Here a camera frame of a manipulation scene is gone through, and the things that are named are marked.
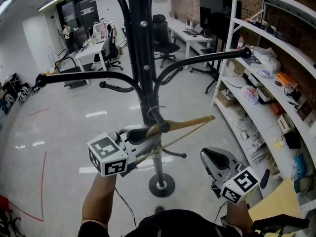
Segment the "person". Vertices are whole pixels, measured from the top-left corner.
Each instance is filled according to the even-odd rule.
[[[70,26],[67,25],[66,22],[63,24],[63,26],[64,26],[63,36],[65,37],[66,45],[70,53],[70,56],[72,56],[75,54],[75,49],[74,49],[73,40],[71,38],[72,37],[71,28]]]
[[[116,179],[116,175],[96,175],[83,203],[78,237],[109,237],[108,222],[112,212]],[[160,210],[155,215],[143,219],[137,229],[125,237],[240,237],[240,232],[244,237],[258,236],[251,230],[253,222],[245,201],[238,205],[228,202],[226,220],[239,230],[217,226],[192,211]]]

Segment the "red tape line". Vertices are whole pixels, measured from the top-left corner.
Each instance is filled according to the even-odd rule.
[[[35,112],[35,113],[31,113],[31,114],[29,114],[29,116],[32,116],[32,115],[34,115],[34,114],[36,114],[36,113],[41,113],[41,112],[43,112],[43,111],[47,111],[47,110],[49,110],[49,108],[44,109],[44,110],[41,110],[41,111],[38,111],[38,112]]]
[[[29,217],[36,219],[38,221],[44,222],[44,211],[43,211],[43,183],[44,183],[44,170],[45,170],[45,162],[46,162],[46,154],[47,152],[45,152],[45,157],[44,157],[44,163],[43,163],[43,170],[41,173],[41,185],[40,185],[40,207],[41,207],[41,219],[32,216],[31,214],[28,214],[27,212],[23,211],[22,209],[20,209],[19,207],[17,207],[16,205],[12,204],[11,202],[9,202],[9,204],[11,204],[13,207],[15,207],[16,209],[18,209],[19,211],[23,212],[24,214],[28,215]]]

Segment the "ceiling lamp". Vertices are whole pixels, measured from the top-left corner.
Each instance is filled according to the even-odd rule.
[[[49,3],[43,5],[41,8],[38,9],[38,11],[45,9],[47,6],[50,6],[51,4],[55,3],[58,0],[52,0]]]
[[[4,12],[4,10],[9,6],[12,0],[4,0],[0,5],[0,15]]]

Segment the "desk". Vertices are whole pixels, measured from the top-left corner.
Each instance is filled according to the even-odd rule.
[[[192,35],[184,33],[183,31],[187,31],[189,26],[174,18],[167,18],[166,21],[168,22],[168,28],[171,30],[171,36],[174,36],[174,34],[176,34],[187,43],[186,58],[190,57],[190,43],[207,42],[208,40],[208,38],[205,38],[202,35],[196,35],[196,37],[193,37]]]
[[[104,42],[101,42],[101,43],[97,43],[95,45],[88,46],[82,52],[80,52],[80,51],[78,52],[78,54],[75,56],[75,60],[78,60],[79,67],[80,67],[82,72],[85,72],[85,70],[83,68],[83,65],[82,65],[80,59],[83,57],[86,57],[89,55],[95,55],[95,54],[99,54],[103,71],[106,71],[104,59],[103,59],[103,56],[101,54],[103,46],[104,46]]]

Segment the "white floor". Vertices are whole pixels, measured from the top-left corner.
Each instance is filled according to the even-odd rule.
[[[127,51],[127,47],[124,48],[121,65],[123,73],[130,76]],[[178,59],[185,57],[184,45],[181,44],[176,56]],[[160,62],[157,61],[157,73],[162,71]],[[192,210],[214,221],[223,200],[218,200],[210,190],[211,178],[199,158],[201,149],[218,147],[231,151],[239,160],[245,160],[220,111],[210,105],[214,87],[208,95],[204,93],[211,80],[207,75],[182,71],[171,83],[161,87],[159,101],[166,106],[161,109],[165,119],[185,121],[215,115],[216,120],[169,148],[186,153],[186,159],[163,155],[164,172],[176,182],[175,192],[170,197],[157,198],[150,193],[148,182],[155,173],[151,159],[147,160],[146,167],[134,170],[124,178],[118,177],[117,189],[133,209],[137,223],[152,215],[158,205],[166,209]],[[41,220],[43,211],[40,221],[12,207],[15,215],[22,219],[20,228],[26,236],[77,236],[82,203],[95,176],[95,173],[79,172],[81,167],[93,166],[88,157],[87,141],[104,131],[109,133],[129,124],[142,123],[135,92],[118,93],[101,89],[100,81],[92,80],[91,85],[75,89],[64,88],[63,83],[48,85],[21,107],[7,145],[2,149],[0,187],[1,194],[24,212]],[[107,82],[127,86],[116,79]],[[102,111],[106,114],[86,117]],[[165,134],[162,143],[186,131]],[[131,230],[132,217],[123,201],[115,195],[109,223],[110,235],[119,237]]]

